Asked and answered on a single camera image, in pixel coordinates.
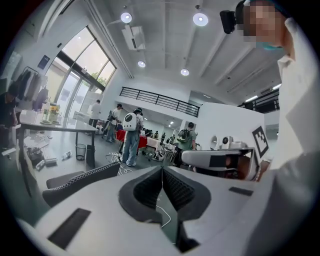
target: wire mesh trash can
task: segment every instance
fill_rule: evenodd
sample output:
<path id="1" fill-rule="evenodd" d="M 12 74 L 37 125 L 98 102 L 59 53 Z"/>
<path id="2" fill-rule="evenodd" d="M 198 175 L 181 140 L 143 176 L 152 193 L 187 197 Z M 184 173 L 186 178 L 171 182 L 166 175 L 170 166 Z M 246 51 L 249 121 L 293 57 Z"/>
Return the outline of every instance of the wire mesh trash can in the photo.
<path id="1" fill-rule="evenodd" d="M 84 144 L 78 143 L 77 145 L 75 145 L 75 158 L 80 161 L 85 160 L 86 150 L 87 150 L 87 147 Z"/>
<path id="2" fill-rule="evenodd" d="M 86 163 L 95 168 L 95 147 L 92 145 L 86 145 Z"/>

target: shoe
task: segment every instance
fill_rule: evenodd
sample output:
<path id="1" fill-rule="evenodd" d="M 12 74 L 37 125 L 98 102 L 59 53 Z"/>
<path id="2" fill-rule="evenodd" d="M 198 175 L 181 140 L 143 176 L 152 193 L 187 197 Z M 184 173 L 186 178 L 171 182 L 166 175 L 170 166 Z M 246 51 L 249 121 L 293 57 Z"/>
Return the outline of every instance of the shoe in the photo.
<path id="1" fill-rule="evenodd" d="M 125 164 L 126 164 L 127 166 L 129 166 L 129 167 L 131 167 L 131 166 L 133 167 L 133 166 L 136 166 L 136 165 L 137 165 L 136 162 L 134 162 L 133 164 L 129 164 L 128 161 L 126 161 Z"/>

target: linear ceiling light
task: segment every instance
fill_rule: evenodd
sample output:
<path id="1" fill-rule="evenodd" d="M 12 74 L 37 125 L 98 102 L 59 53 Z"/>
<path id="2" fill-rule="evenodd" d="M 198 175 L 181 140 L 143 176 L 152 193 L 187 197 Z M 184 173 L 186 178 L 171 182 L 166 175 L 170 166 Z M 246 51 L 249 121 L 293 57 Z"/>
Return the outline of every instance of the linear ceiling light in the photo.
<path id="1" fill-rule="evenodd" d="M 206 15 L 204 15 L 203 13 L 196 13 L 194 16 L 193 16 L 193 22 L 197 25 L 197 26 L 200 26 L 200 27 L 203 27 L 205 25 L 208 24 L 209 20 L 208 20 L 208 17 Z"/>
<path id="2" fill-rule="evenodd" d="M 189 70 L 188 69 L 181 69 L 181 75 L 183 76 L 188 76 L 189 75 Z"/>
<path id="3" fill-rule="evenodd" d="M 146 66 L 146 63 L 144 63 L 143 61 L 139 61 L 138 65 L 139 67 L 144 68 Z"/>
<path id="4" fill-rule="evenodd" d="M 250 102 L 250 101 L 253 101 L 254 99 L 258 98 L 258 96 L 253 96 L 251 98 L 248 98 L 245 102 Z"/>
<path id="5" fill-rule="evenodd" d="M 273 90 L 276 90 L 276 89 L 278 89 L 281 85 L 282 85 L 282 83 L 276 85 L 275 87 L 272 87 L 272 89 L 273 89 Z"/>
<path id="6" fill-rule="evenodd" d="M 129 12 L 124 12 L 121 14 L 120 19 L 124 22 L 124 23 L 130 23 L 132 21 L 132 16 Z"/>

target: black metal railing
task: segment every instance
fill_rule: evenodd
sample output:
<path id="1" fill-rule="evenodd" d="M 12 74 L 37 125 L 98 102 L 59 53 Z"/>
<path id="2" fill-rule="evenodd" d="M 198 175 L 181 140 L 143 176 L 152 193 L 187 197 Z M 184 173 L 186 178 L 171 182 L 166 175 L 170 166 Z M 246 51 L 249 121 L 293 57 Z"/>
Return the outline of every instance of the black metal railing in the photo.
<path id="1" fill-rule="evenodd" d="M 279 110 L 279 89 L 273 90 L 263 96 L 260 96 L 252 101 L 244 102 L 238 107 L 248 110 L 257 111 L 260 113 L 269 113 Z"/>
<path id="2" fill-rule="evenodd" d="M 200 107 L 175 98 L 167 97 L 150 91 L 122 87 L 120 96 L 156 104 L 188 115 L 198 117 Z"/>

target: black chair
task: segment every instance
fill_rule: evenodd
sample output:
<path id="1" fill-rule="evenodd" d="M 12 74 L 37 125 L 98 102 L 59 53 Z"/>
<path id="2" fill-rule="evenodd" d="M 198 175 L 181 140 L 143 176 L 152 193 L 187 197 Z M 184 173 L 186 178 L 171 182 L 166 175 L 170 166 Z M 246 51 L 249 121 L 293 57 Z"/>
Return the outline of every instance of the black chair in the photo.
<path id="1" fill-rule="evenodd" d="M 91 183 L 117 176 L 119 168 L 120 162 L 114 162 L 93 170 L 78 171 L 48 179 L 46 181 L 48 190 L 43 191 L 42 196 L 46 203 L 53 207 Z"/>

